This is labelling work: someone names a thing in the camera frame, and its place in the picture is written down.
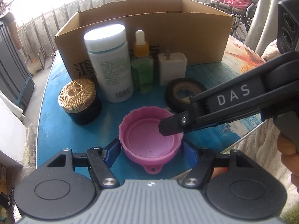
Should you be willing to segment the person's right hand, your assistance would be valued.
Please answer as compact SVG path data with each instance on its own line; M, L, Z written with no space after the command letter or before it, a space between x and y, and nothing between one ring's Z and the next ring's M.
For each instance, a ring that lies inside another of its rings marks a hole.
M282 133L277 138L277 149L288 176L288 181L284 179L288 195L284 218L288 223L298 223L298 154L294 143Z

